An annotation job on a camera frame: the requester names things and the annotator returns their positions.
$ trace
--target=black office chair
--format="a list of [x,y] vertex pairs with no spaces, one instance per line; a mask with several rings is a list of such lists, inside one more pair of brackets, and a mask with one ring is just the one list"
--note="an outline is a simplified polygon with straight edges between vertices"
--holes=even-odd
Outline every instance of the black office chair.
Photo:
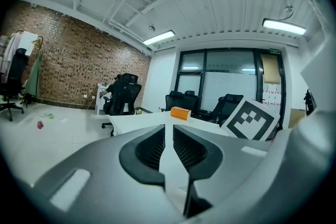
[[[126,81],[129,81],[129,74],[126,74],[125,77],[122,77],[114,84],[113,96],[111,97],[110,102],[107,97],[105,99],[105,105],[103,106],[104,112],[110,116],[118,115],[133,115],[135,113],[134,102],[138,97],[142,86],[140,84],[132,84]],[[124,112],[125,104],[128,106],[128,112]],[[101,127],[112,126],[111,122],[102,123]]]
[[166,108],[161,111],[170,111],[174,106],[184,108],[184,94],[177,91],[171,91],[166,95]]
[[195,112],[199,100],[199,97],[195,95],[195,91],[186,91],[184,93],[183,99],[184,99],[183,108]]
[[238,104],[243,99],[243,95],[227,94],[218,99],[217,106],[210,113],[207,121],[218,123],[220,126],[230,117],[232,112],[236,109]]
[[17,106],[15,103],[10,103],[9,101],[10,99],[17,98],[22,88],[21,77],[28,63],[28,57],[25,55],[26,51],[27,50],[23,48],[16,50],[9,69],[7,83],[1,83],[0,79],[0,95],[3,95],[7,99],[7,103],[0,104],[0,111],[8,109],[10,121],[13,120],[10,109],[20,109],[21,113],[24,113],[23,108]]

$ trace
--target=orange box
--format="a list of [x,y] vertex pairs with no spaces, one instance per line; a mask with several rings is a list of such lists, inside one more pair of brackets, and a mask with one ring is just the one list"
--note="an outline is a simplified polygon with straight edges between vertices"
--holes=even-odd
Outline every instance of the orange box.
[[191,110],[188,109],[183,109],[183,108],[179,108],[177,106],[174,106],[171,111],[170,111],[170,115],[182,120],[188,120],[190,118],[191,115]]

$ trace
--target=fluorescent light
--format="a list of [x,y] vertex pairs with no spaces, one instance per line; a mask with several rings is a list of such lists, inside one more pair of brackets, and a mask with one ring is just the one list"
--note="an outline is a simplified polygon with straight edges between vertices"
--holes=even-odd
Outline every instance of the fluorescent light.
[[160,35],[158,35],[158,36],[156,36],[156,37],[152,37],[152,38],[150,38],[150,39],[147,39],[147,40],[145,40],[143,43],[145,44],[145,45],[149,45],[149,44],[151,44],[151,43],[155,43],[155,42],[158,42],[158,41],[160,41],[160,40],[162,40],[162,39],[165,39],[165,38],[169,38],[169,37],[173,37],[173,36],[175,36],[175,33],[173,32],[173,31],[168,31],[168,32],[166,32],[166,33],[163,33],[163,34],[160,34]]
[[292,32],[298,35],[303,35],[307,30],[303,27],[290,24],[290,23],[284,23],[278,20],[270,20],[270,19],[264,19],[262,23],[265,28],[272,28],[277,30],[283,30]]
[[184,70],[199,69],[198,67],[184,67]]

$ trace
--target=chair headrest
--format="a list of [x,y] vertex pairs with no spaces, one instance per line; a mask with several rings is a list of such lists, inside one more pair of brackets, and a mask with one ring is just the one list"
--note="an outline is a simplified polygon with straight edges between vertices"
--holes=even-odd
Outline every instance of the chair headrest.
[[120,79],[121,82],[126,82],[126,83],[137,83],[138,82],[138,76],[125,73],[121,75]]
[[243,95],[227,94],[223,97],[219,97],[218,101],[223,102],[225,100],[228,102],[238,102],[239,103],[243,99],[243,97],[244,97]]
[[177,92],[177,91],[171,91],[169,95],[172,96],[172,97],[177,97],[177,98],[182,98],[183,97],[183,93]]
[[24,49],[24,48],[18,48],[17,50],[16,50],[16,52],[15,52],[15,55],[17,55],[17,56],[24,56],[24,55],[26,55],[26,49]]
[[184,94],[186,96],[195,96],[195,91],[186,91]]

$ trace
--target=floor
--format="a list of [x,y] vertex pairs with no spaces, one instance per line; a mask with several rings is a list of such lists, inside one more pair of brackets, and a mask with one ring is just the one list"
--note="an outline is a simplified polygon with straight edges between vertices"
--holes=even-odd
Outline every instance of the floor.
[[[33,104],[25,114],[12,110],[0,112],[0,147],[12,173],[33,185],[46,171],[83,146],[110,137],[112,127],[101,128],[108,122],[105,115],[94,110],[61,108]],[[37,122],[42,121],[42,129]]]

